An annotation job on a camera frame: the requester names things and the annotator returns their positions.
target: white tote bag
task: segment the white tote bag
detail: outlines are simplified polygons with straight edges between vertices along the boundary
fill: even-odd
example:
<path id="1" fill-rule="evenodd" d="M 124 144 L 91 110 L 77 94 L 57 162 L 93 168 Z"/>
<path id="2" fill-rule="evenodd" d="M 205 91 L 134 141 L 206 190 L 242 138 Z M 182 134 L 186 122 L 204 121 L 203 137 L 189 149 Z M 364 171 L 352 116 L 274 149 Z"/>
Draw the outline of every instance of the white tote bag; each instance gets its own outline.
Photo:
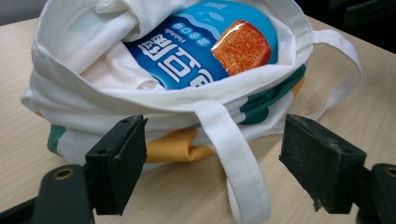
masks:
<path id="1" fill-rule="evenodd" d="M 139 39 L 197 2 L 49 0 L 35 34 L 30 87 L 21 101 L 52 124 L 49 149 L 79 164 L 115 123 L 143 114 L 148 119 L 148 161 L 196 161 L 216 154 L 228 176 L 235 219 L 261 223 L 270 216 L 270 199 L 248 141 L 282 132 L 279 121 L 304 82 L 314 45 L 339 49 L 357 72 L 334 88 L 312 119 L 356 88 L 359 59 L 340 34 L 313 31 L 293 1 L 245 0 L 241 2 L 263 12 L 275 26 L 277 64 L 200 88 L 159 90 L 122 41 Z"/>

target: green stripe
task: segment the green stripe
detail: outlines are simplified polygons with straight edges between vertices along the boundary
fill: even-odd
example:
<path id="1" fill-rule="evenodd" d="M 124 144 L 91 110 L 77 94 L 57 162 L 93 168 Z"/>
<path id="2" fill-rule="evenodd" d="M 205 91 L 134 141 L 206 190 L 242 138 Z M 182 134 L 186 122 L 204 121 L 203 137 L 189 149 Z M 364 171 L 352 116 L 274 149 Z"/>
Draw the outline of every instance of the green stripe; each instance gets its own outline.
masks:
<path id="1" fill-rule="evenodd" d="M 55 124 L 50 125 L 49 140 L 47 142 L 47 148 L 49 151 L 58 154 L 58 142 L 65 132 L 66 128 L 64 126 Z"/>
<path id="2" fill-rule="evenodd" d="M 247 102 L 240 107 L 240 111 L 245 113 L 246 119 L 239 124 L 249 125 L 263 122 L 268 117 L 268 107 L 282 98 L 303 78 L 305 69 L 305 65 L 302 65 L 277 86 L 249 96 Z"/>

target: table surface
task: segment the table surface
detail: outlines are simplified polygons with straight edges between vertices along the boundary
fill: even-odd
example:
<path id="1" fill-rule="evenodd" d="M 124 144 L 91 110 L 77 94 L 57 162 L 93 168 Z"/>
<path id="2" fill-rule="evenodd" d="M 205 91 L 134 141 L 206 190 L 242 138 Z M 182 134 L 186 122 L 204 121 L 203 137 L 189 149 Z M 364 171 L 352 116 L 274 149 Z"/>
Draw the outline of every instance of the table surface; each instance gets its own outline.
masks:
<path id="1" fill-rule="evenodd" d="M 331 28 L 309 19 L 316 30 Z M 37 19 L 0 26 L 0 211 L 35 197 L 42 176 L 65 164 L 47 148 L 50 125 L 20 103 L 32 70 L 30 49 Z M 361 58 L 363 79 L 320 124 L 366 151 L 365 166 L 396 163 L 396 55 L 344 34 Z M 332 87 L 354 67 L 335 49 L 315 46 L 306 81 L 289 113 L 308 115 L 325 102 Z M 250 143 L 266 177 L 272 202 L 267 223 L 355 223 L 350 215 L 315 212 L 313 202 L 278 160 L 282 135 Z M 225 174 L 213 157 L 174 162 L 142 174 L 122 217 L 95 217 L 97 223 L 234 223 Z"/>

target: bag handle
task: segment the bag handle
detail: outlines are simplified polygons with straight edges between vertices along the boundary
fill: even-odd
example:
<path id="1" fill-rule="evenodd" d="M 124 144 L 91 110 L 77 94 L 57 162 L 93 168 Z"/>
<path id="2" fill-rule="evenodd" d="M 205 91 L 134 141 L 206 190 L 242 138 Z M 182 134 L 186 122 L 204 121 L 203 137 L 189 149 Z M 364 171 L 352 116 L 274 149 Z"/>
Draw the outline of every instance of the bag handle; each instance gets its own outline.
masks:
<path id="1" fill-rule="evenodd" d="M 269 219 L 270 198 L 262 171 L 228 110 L 215 100 L 200 101 L 191 107 L 228 177 L 227 190 L 236 221 L 262 223 Z"/>
<path id="2" fill-rule="evenodd" d="M 358 87 L 358 84 L 361 82 L 362 76 L 361 63 L 355 47 L 340 33 L 334 30 L 312 31 L 305 36 L 302 36 L 301 38 L 306 38 L 308 40 L 306 41 L 307 46 L 313 44 L 326 44 L 330 47 L 338 49 L 342 54 L 344 54 L 350 61 L 354 63 L 357 70 L 356 73 L 351 73 L 344 79 L 344 81 L 342 81 L 334 89 L 332 89 L 326 104 L 319 111 L 309 116 L 306 116 L 310 119 L 318 119 L 327 109 L 347 98 L 348 95 Z M 279 122 L 273 129 L 269 131 L 269 133 L 265 134 L 283 133 L 284 125 L 284 122 Z"/>

